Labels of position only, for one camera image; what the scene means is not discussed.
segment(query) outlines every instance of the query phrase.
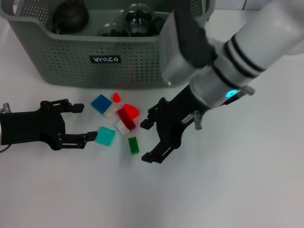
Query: blue block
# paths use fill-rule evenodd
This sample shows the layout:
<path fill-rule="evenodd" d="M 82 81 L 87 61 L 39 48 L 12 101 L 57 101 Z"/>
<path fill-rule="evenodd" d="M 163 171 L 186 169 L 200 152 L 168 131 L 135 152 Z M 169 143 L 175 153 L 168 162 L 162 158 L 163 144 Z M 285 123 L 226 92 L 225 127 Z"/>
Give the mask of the blue block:
<path fill-rule="evenodd" d="M 116 131 L 113 131 L 106 127 L 101 127 L 95 139 L 95 142 L 105 146 L 111 146 L 115 135 L 116 135 Z"/>
<path fill-rule="evenodd" d="M 110 101 L 108 98 L 100 94 L 99 97 L 97 97 L 92 103 L 91 106 L 99 111 L 101 114 L 104 114 L 104 112 L 111 106 L 112 101 Z"/>

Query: green block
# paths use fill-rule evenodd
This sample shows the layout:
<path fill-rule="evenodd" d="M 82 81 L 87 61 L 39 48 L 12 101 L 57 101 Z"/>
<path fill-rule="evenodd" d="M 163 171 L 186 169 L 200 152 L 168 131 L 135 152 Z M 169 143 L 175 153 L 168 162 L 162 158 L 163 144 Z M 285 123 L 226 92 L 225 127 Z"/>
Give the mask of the green block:
<path fill-rule="evenodd" d="M 129 145 L 130 145 L 130 149 L 131 149 L 131 154 L 139 153 L 139 147 L 138 147 L 136 137 L 129 138 Z"/>
<path fill-rule="evenodd" d="M 111 146 L 115 135 L 116 135 L 116 131 L 113 131 L 106 127 L 101 127 L 95 139 L 95 142 L 105 146 Z"/>

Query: basket handle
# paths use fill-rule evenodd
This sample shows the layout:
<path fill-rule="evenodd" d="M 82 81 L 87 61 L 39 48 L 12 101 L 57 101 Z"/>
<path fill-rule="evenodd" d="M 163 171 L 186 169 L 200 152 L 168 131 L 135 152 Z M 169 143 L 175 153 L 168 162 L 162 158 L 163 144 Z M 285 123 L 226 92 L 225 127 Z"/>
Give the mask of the basket handle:
<path fill-rule="evenodd" d="M 215 9 L 215 0 L 206 0 L 206 7 L 208 7 L 208 9 L 206 10 L 203 17 L 205 17 L 206 20 L 208 20 L 208 18 L 211 16 L 211 14 L 213 13 L 213 11 Z"/>
<path fill-rule="evenodd" d="M 14 10 L 13 10 L 13 5 L 14 5 L 14 0 L 0 0 L 1 1 L 1 9 L 4 13 L 14 16 Z"/>

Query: perforated basket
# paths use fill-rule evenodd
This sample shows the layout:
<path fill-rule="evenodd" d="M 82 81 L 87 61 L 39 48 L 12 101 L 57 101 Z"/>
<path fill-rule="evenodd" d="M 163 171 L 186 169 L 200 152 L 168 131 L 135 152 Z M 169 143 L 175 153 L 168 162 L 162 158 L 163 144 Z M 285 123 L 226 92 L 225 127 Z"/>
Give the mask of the perforated basket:
<path fill-rule="evenodd" d="M 41 76 L 57 85 L 103 88 L 166 86 L 159 69 L 159 37 L 98 37 L 104 24 L 121 18 L 121 11 L 144 3 L 166 15 L 183 7 L 202 16 L 204 25 L 214 10 L 214 0 L 85 0 L 90 21 L 78 34 L 51 31 L 52 16 L 63 0 L 0 0 L 0 16 L 7 19 Z M 90 56 L 120 56 L 121 63 L 92 64 Z"/>

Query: black label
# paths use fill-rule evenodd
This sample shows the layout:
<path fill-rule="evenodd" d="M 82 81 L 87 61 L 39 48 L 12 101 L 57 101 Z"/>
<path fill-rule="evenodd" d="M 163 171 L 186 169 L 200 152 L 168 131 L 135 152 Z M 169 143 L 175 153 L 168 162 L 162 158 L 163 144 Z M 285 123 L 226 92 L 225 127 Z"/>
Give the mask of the black label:
<path fill-rule="evenodd" d="M 120 56 L 90 56 L 92 63 L 121 63 Z"/>

